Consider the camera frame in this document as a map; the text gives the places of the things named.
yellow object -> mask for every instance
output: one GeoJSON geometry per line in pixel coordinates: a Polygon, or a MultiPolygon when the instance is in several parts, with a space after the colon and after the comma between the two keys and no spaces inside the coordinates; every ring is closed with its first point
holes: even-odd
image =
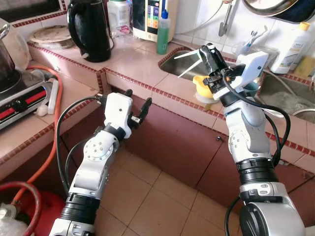
{"type": "Polygon", "coordinates": [[[293,73],[300,77],[306,78],[313,71],[314,67],[315,67],[315,58],[312,58],[310,56],[305,56],[293,73]]]}
{"type": "Polygon", "coordinates": [[[196,85],[197,92],[200,96],[213,98],[208,86],[203,84],[203,80],[209,76],[194,76],[192,82],[196,85]]]}
{"type": "Polygon", "coordinates": [[[308,29],[309,29],[310,26],[311,26],[310,23],[301,22],[299,27],[300,27],[301,30],[308,31],[308,29]]]}

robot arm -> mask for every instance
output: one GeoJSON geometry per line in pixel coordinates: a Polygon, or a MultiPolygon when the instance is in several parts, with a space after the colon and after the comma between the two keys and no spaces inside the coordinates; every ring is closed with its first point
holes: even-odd
{"type": "Polygon", "coordinates": [[[94,221],[109,167],[119,143],[131,135],[148,113],[152,100],[147,99],[138,117],[131,113],[132,99],[120,93],[107,96],[105,127],[89,139],[83,148],[83,161],[71,183],[65,207],[56,219],[49,236],[93,236],[94,221]]]}
{"type": "Polygon", "coordinates": [[[227,67],[212,44],[202,46],[199,53],[210,77],[204,84],[225,107],[228,147],[241,180],[243,236],[305,235],[303,222],[285,186],[274,173],[263,110],[232,94],[223,81],[227,78],[233,89],[246,96],[243,87],[259,76],[268,55],[263,52],[241,55],[238,65],[227,67]]]}

stove knob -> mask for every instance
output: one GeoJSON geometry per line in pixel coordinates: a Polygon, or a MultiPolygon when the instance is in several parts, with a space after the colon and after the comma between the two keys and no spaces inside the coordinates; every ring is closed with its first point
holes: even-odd
{"type": "Polygon", "coordinates": [[[28,105],[24,100],[15,100],[14,102],[12,102],[11,106],[17,112],[23,112],[28,108],[28,105]]]}

sink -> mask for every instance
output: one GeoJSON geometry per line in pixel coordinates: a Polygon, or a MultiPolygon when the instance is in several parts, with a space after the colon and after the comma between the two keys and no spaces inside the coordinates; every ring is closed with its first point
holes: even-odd
{"type": "MultiPolygon", "coordinates": [[[[160,66],[160,69],[177,76],[182,74],[199,59],[196,54],[184,58],[174,59],[175,57],[187,52],[190,51],[182,50],[176,52],[160,66]]],[[[206,67],[204,64],[200,63],[191,71],[183,75],[182,78],[192,81],[195,75],[205,76],[207,74],[206,67]]],[[[272,75],[265,74],[263,84],[260,88],[260,95],[259,97],[256,95],[255,98],[261,103],[280,107],[290,115],[302,109],[315,109],[315,92],[310,91],[308,85],[287,78],[280,78],[283,83],[294,92],[295,95],[292,95],[283,83],[279,82],[272,75]]],[[[315,112],[303,112],[297,114],[296,116],[315,123],[315,112]]]]}
{"type": "MultiPolygon", "coordinates": [[[[197,54],[190,55],[184,58],[174,59],[175,57],[188,53],[188,52],[190,51],[183,50],[183,51],[176,52],[171,58],[169,58],[166,62],[164,62],[160,66],[160,69],[170,74],[177,75],[177,76],[182,74],[187,68],[189,68],[192,64],[194,64],[196,61],[199,60],[199,57],[197,56],[197,54]]],[[[192,69],[191,71],[183,75],[181,78],[192,81],[195,75],[201,75],[201,76],[208,75],[206,67],[203,63],[200,63],[198,66],[196,66],[194,69],[192,69]]]]}
{"type": "MultiPolygon", "coordinates": [[[[308,85],[283,77],[280,79],[295,95],[272,75],[266,74],[256,98],[262,103],[280,107],[290,115],[302,109],[315,109],[315,92],[310,91],[308,85]]],[[[315,112],[303,112],[296,116],[315,123],[315,112]]]]}

tiled countertop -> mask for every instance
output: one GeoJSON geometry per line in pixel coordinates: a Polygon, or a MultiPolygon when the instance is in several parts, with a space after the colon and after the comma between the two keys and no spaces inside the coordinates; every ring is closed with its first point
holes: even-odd
{"type": "MultiPolygon", "coordinates": [[[[63,97],[61,112],[74,101],[91,96],[97,90],[70,77],[61,75],[63,97]]],[[[70,111],[63,121],[62,130],[66,131],[98,107],[96,102],[84,102],[70,111]]],[[[38,117],[34,114],[15,122],[0,131],[0,179],[21,166],[29,158],[53,140],[54,115],[38,117]]]]}
{"type": "MultiPolygon", "coordinates": [[[[179,50],[180,47],[170,43],[168,53],[179,50]]],[[[60,70],[61,73],[71,75],[74,79],[80,74],[82,79],[79,81],[88,86],[95,89],[99,87],[101,90],[108,88],[107,84],[110,84],[123,90],[132,89],[134,94],[141,98],[152,97],[156,105],[228,135],[222,104],[213,104],[210,110],[205,110],[204,104],[194,97],[196,90],[191,81],[160,70],[158,64],[162,63],[167,55],[157,55],[155,49],[155,43],[128,35],[115,39],[115,48],[110,60],[90,63],[81,58],[77,47],[51,51],[30,45],[34,59],[60,70]]],[[[233,61],[231,55],[223,56],[227,61],[233,61]]],[[[287,77],[306,83],[290,75],[287,77]]],[[[279,133],[283,135],[284,119],[273,119],[279,133]]],[[[315,173],[315,124],[296,117],[291,117],[291,121],[291,132],[283,148],[282,159],[315,173]]],[[[269,124],[266,125],[266,132],[274,151],[276,143],[269,124]]]]}

